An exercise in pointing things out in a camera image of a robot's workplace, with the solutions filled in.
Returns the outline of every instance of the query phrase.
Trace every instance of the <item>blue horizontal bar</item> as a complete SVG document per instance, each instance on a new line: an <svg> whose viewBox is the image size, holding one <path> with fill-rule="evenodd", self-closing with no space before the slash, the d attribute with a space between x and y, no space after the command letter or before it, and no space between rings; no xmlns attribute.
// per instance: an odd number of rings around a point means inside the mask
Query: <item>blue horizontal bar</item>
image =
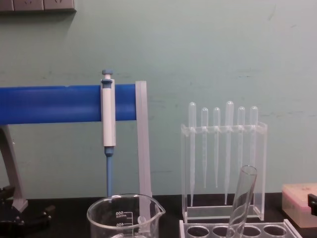
<svg viewBox="0 0 317 238"><path fill-rule="evenodd" d="M115 86L116 120L136 120L135 84ZM0 125L101 121L100 86L0 88Z"/></svg>

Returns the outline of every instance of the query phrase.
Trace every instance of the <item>black object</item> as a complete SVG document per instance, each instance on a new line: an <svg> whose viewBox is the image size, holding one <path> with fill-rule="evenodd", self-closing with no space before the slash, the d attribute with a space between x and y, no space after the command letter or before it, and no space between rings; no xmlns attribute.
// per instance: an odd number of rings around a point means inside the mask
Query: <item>black object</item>
<svg viewBox="0 0 317 238"><path fill-rule="evenodd" d="M312 209L311 214L317 216L317 196L308 194L308 206Z"/></svg>
<svg viewBox="0 0 317 238"><path fill-rule="evenodd" d="M46 229L50 225L55 211L54 206L47 207L32 219L26 219L20 211L12 206L12 201L7 201L13 194L13 186L0 189L0 237L25 237L28 234Z"/></svg>

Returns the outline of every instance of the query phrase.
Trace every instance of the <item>test tube rack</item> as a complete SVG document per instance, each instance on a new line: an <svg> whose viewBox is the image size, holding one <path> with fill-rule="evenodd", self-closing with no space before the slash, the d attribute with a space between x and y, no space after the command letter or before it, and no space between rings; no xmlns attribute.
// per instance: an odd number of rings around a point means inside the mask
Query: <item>test tube rack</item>
<svg viewBox="0 0 317 238"><path fill-rule="evenodd" d="M181 125L185 223L230 218L232 195L243 165L251 165L258 171L248 217L264 220L267 125L258 121L257 107L250 108L248 120L245 112L244 107L239 107L233 123L234 104L229 101L224 125L221 125L220 108L214 108L213 126L209 126L208 109L202 108L201 125L197 126L196 104L189 104L189 126Z"/></svg>
<svg viewBox="0 0 317 238"><path fill-rule="evenodd" d="M225 238L228 224L183 223L179 221L180 238ZM285 219L277 223L246 223L243 238L302 238Z"/></svg>

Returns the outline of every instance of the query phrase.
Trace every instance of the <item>lab bench surface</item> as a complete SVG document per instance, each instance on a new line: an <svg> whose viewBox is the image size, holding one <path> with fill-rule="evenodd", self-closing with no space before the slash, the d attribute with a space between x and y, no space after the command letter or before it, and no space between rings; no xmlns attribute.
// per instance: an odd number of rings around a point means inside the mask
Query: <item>lab bench surface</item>
<svg viewBox="0 0 317 238"><path fill-rule="evenodd" d="M182 219L181 196L160 195L155 199L166 209L166 214L159 221L161 238L179 238L179 220ZM39 214L45 207L54 205L56 211L50 228L27 236L27 238L89 238L89 222L86 212L91 204L100 198L66 198L66 199L31 199L24 215L32 217ZM265 195L265 222L282 222L289 219L282 211L282 194L267 193ZM259 222L259 219L248 219L247 222ZM317 228L295 228L303 238L316 238Z"/></svg>

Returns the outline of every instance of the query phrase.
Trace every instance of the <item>pipette rack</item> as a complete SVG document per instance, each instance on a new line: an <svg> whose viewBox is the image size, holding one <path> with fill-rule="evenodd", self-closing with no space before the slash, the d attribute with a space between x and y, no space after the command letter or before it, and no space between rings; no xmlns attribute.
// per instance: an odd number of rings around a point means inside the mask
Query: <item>pipette rack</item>
<svg viewBox="0 0 317 238"><path fill-rule="evenodd" d="M235 123L231 125L221 125L220 119L216 123L218 125L213 123L214 126L186 127L184 124L181 125L182 212L185 223L195 220L230 218L233 202L232 195L236 191L241 164L254 166L258 171L253 201L249 208L248 217L258 217L260 220L264 220L267 125L258 121L257 107L251 107L250 119L246 116L247 119L245 121L248 122L248 124L244 123L244 118L242 120L243 123L241 123L240 119L240 121L238 120L238 124L233 113L233 103L227 103L227 105L230 104L232 104L231 117L235 119ZM215 108L215 110L220 114L219 108ZM196 125L196 119L199 117L196 118L196 113L193 116L193 114L191 114L192 112L193 110L190 108L189 124ZM227 205L225 205L225 170L228 167L226 167L225 163L228 151L228 133L230 133L229 156L231 160L229 166L230 179L227 189L229 197ZM218 169L215 170L216 158L214 152L216 151L216 147L218 147ZM193 174L191 174L191 172L193 172L191 167L191 165L193 165L193 161L191 163L193 148L195 150L195 188L193 192L193 204L191 204L190 180L191 175L193 176ZM204 184L205 165L202 160L206 152L207 176L206 184Z"/></svg>
<svg viewBox="0 0 317 238"><path fill-rule="evenodd" d="M228 224L183 223L179 221L180 238L225 238ZM246 223L243 238L302 238L285 219L276 223Z"/></svg>

